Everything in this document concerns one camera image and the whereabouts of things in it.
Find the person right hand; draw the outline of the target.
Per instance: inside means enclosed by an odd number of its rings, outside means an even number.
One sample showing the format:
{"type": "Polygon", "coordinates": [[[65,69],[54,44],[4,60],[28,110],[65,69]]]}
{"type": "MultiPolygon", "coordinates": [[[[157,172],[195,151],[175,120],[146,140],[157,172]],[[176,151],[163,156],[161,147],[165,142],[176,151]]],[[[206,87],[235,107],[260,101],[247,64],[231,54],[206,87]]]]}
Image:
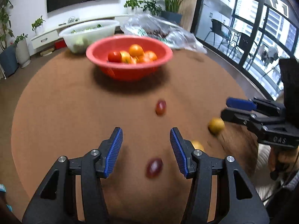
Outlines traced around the person right hand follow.
{"type": "Polygon", "coordinates": [[[272,180],[291,181],[298,172],[298,148],[271,146],[268,167],[272,180]]]}

